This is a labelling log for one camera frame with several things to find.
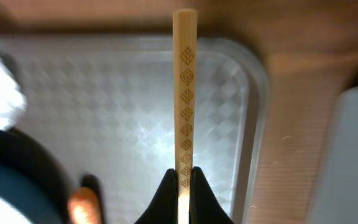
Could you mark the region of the wooden chopstick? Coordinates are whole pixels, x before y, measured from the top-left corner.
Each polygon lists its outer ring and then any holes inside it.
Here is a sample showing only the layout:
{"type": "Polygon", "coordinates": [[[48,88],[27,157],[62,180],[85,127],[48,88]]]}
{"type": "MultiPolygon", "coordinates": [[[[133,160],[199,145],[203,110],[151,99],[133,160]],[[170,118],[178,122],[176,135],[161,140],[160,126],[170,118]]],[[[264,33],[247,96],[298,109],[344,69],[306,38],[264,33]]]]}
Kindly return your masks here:
{"type": "Polygon", "coordinates": [[[190,177],[193,167],[196,42],[198,13],[173,13],[173,81],[175,170],[178,176],[177,223],[190,222],[190,177]]]}

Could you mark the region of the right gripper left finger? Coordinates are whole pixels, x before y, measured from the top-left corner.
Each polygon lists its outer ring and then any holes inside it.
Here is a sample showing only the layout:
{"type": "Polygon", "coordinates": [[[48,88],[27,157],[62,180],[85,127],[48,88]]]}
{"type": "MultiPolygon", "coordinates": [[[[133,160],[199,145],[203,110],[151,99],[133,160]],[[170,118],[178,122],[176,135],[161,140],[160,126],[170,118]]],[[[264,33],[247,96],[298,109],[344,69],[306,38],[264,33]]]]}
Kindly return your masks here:
{"type": "Polygon", "coordinates": [[[135,224],[176,224],[178,177],[174,169],[165,172],[152,201],[135,224]]]}

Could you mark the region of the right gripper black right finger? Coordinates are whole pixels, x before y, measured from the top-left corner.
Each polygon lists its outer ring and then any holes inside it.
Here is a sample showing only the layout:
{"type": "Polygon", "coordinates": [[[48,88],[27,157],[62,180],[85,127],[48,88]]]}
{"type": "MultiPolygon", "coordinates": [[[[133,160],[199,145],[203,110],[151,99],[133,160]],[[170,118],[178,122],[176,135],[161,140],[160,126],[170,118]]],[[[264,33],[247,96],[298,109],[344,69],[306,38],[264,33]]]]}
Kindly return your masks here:
{"type": "Polygon", "coordinates": [[[200,167],[194,167],[190,180],[191,224],[234,224],[211,190],[200,167]]]}

